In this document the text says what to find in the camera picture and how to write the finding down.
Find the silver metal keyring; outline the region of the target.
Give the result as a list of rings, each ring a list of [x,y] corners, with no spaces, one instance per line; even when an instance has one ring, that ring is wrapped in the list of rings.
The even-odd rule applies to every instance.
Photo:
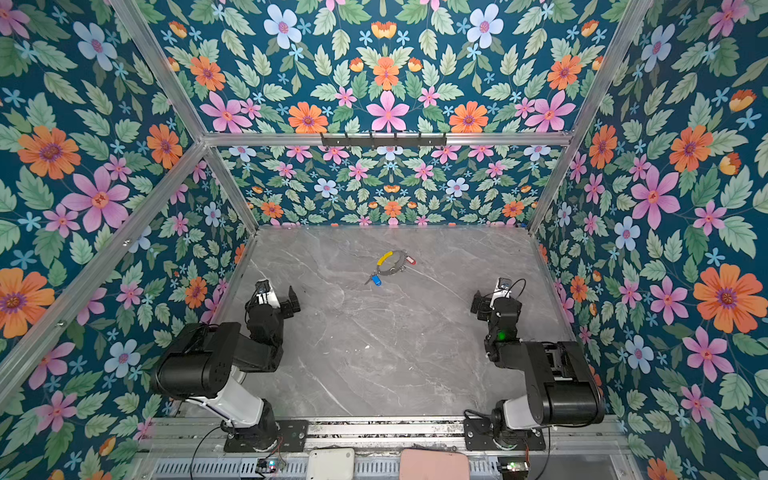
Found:
[[[392,250],[382,255],[376,263],[376,274],[391,276],[401,272],[408,264],[408,254],[403,250]]]

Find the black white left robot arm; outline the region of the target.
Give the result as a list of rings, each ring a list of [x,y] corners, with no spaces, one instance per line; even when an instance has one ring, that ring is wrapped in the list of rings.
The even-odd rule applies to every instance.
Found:
[[[274,373],[283,357],[285,321],[301,311],[293,287],[277,296],[264,278],[244,307],[247,334],[237,322],[188,325],[166,347],[151,377],[159,394],[206,409],[237,446],[274,448],[280,429],[273,407],[235,378],[240,373]]]

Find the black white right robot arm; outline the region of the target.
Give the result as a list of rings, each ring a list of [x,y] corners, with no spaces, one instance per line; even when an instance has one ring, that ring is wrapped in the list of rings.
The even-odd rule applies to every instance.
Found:
[[[525,389],[497,402],[489,414],[463,412],[469,450],[542,449],[546,443],[536,437],[545,428],[585,428],[604,420],[604,396],[577,343],[519,338],[523,304],[512,290],[526,285],[524,279],[500,277],[491,292],[477,291],[470,304],[488,328],[486,357],[497,368],[520,372]]]

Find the small green circuit board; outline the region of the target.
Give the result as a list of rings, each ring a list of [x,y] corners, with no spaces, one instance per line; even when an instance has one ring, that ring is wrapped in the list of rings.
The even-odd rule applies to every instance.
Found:
[[[287,463],[282,459],[262,458],[257,460],[256,467],[261,475],[276,475],[287,467]]]

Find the right small circuit board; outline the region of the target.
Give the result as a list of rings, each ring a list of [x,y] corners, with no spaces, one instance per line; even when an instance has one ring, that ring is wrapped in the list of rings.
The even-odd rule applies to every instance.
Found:
[[[497,469],[502,480],[527,480],[530,473],[528,461],[509,457],[499,457]]]

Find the white plastic box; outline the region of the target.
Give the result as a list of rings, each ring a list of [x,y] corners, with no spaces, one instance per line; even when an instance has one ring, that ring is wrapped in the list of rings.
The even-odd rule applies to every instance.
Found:
[[[315,449],[308,455],[307,480],[352,480],[354,472],[353,448]]]

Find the pink plastic box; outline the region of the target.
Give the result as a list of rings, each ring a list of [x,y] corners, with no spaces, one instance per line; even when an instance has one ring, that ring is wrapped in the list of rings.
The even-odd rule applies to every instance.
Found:
[[[469,480],[470,463],[460,453],[406,449],[400,456],[399,480]]]

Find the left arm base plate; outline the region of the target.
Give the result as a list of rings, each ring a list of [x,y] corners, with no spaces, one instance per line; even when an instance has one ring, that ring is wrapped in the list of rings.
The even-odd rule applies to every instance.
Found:
[[[226,430],[226,453],[298,453],[308,439],[307,420],[277,420],[265,425]]]

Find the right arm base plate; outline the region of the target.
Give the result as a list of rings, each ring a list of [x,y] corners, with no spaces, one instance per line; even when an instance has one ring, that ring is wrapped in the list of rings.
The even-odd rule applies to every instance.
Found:
[[[546,439],[540,430],[506,430],[494,434],[485,418],[468,417],[462,422],[468,451],[545,451]]]

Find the black wall hook rack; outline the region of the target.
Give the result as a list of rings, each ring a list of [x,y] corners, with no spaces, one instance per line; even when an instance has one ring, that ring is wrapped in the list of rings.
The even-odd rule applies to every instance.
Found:
[[[324,147],[443,147],[448,145],[446,134],[321,134],[321,145]]]

